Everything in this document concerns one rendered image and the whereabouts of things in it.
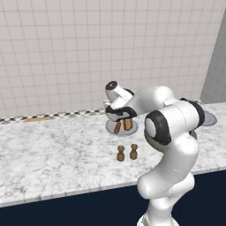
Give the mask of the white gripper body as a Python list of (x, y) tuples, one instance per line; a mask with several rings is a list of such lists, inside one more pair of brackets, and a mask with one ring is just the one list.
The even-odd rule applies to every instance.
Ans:
[(118, 114), (112, 114), (112, 113), (107, 113), (107, 117), (112, 122), (117, 122), (124, 118), (124, 116), (119, 116)]

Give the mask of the yellow bun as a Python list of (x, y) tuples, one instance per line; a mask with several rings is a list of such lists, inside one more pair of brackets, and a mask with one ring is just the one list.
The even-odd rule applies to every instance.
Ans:
[(124, 129), (126, 131), (130, 131), (132, 127), (133, 127), (132, 120), (131, 119), (125, 119), (124, 120)]

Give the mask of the grey bowl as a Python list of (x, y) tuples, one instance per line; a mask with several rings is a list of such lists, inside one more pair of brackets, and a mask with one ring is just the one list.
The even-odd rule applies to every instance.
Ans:
[(138, 124), (134, 120), (132, 120), (133, 127), (131, 128), (130, 131), (126, 131), (124, 129), (124, 120), (121, 120), (120, 122), (121, 122), (121, 128), (120, 128), (120, 131), (119, 131), (118, 134), (114, 133), (114, 129), (115, 129), (117, 122), (112, 122), (112, 121), (108, 120), (106, 125), (105, 125), (106, 130), (109, 133), (111, 133), (113, 135), (117, 135), (117, 136), (130, 136), (130, 135), (133, 135), (138, 130)]

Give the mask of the grey plate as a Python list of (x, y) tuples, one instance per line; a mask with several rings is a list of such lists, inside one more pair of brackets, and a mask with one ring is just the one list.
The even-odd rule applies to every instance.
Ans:
[(205, 120), (202, 124), (203, 126), (213, 126), (217, 123), (217, 118), (210, 112), (204, 111), (205, 113)]

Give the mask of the brown wooden shaker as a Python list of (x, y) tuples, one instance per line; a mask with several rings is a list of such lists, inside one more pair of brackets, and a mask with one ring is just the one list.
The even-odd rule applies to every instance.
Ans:
[(124, 146), (118, 146), (117, 150), (117, 160), (122, 162), (124, 160)]
[(132, 149), (132, 151), (130, 152), (130, 158), (132, 160), (136, 160), (137, 157), (138, 157), (138, 153), (137, 153), (138, 145), (137, 144), (131, 144), (131, 149)]

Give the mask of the brown flat board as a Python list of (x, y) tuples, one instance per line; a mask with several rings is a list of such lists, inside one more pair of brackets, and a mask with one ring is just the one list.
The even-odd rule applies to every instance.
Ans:
[(23, 121), (23, 123), (30, 123), (30, 122), (41, 122), (41, 121), (48, 121), (54, 119), (53, 117), (34, 117), (28, 118)]

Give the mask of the dark blue counter front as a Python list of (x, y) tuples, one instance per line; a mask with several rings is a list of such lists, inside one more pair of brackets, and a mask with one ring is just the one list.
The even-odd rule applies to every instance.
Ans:
[[(148, 201), (136, 186), (0, 208), (0, 226), (136, 226)], [(226, 226), (226, 170), (197, 175), (173, 208), (180, 226)]]

